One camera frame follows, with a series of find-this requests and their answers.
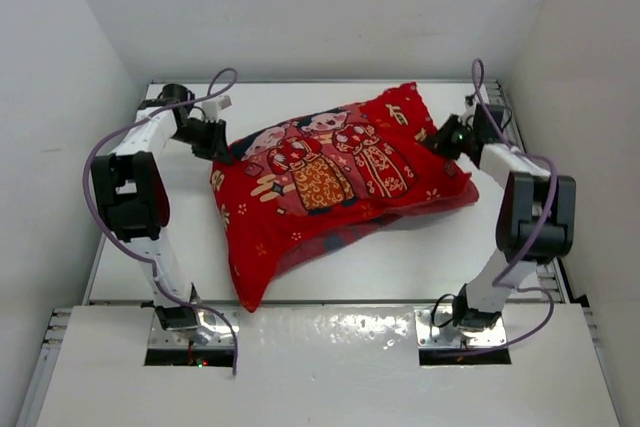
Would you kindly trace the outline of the red patterned pillowcase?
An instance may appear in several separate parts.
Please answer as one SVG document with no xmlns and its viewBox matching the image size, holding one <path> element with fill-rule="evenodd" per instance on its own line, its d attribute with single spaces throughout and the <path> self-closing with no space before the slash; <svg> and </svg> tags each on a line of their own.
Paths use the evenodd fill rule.
<svg viewBox="0 0 640 427">
<path fill-rule="evenodd" d="M 426 148 L 436 131 L 408 82 L 235 141 L 210 185 L 240 304 L 256 310 L 277 276 L 402 217 L 476 203 L 470 174 Z"/>
</svg>

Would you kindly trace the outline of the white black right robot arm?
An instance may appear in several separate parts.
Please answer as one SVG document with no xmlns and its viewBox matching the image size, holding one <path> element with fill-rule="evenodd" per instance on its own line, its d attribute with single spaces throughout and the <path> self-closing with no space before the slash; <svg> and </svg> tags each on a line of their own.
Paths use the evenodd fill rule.
<svg viewBox="0 0 640 427">
<path fill-rule="evenodd" d="M 547 160 L 525 154 L 502 132 L 490 107 L 451 115 L 423 142 L 448 159 L 464 155 L 503 189 L 496 249 L 481 272 L 453 297 L 449 325 L 463 331 L 494 327 L 512 293 L 537 267 L 566 256 L 573 245 L 576 181 Z"/>
</svg>

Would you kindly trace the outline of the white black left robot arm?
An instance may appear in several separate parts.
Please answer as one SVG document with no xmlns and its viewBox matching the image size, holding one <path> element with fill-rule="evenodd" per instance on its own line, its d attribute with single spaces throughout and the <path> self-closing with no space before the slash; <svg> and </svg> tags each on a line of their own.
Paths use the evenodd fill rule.
<svg viewBox="0 0 640 427">
<path fill-rule="evenodd" d="M 175 140 L 199 159 L 230 161 L 226 123 L 219 117 L 230 105 L 227 95 L 209 94 L 200 101 L 188 88 L 168 84 L 157 97 L 141 102 L 133 127 L 119 144 L 90 162 L 99 218 L 116 247 L 141 266 L 160 327 L 198 346 L 219 335 L 224 321 L 200 308 L 196 287 L 179 266 L 167 230 L 170 202 L 157 159 Z"/>
</svg>

